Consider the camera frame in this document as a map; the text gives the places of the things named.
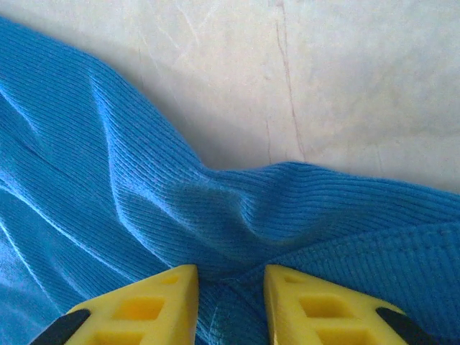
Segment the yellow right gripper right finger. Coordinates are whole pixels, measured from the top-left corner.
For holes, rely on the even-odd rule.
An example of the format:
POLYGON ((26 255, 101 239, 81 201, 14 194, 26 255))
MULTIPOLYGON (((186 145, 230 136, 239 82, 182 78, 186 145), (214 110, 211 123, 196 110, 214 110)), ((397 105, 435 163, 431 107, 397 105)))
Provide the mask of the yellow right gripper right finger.
POLYGON ((271 344, 435 344, 402 310, 347 287, 269 264, 264 304, 271 344))

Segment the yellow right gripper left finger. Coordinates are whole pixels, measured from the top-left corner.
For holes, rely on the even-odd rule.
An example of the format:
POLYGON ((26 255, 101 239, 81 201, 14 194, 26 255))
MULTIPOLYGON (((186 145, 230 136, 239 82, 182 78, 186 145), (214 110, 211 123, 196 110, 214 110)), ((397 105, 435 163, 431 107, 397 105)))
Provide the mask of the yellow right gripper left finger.
POLYGON ((36 344, 194 344, 198 269, 185 264, 82 302, 36 344))

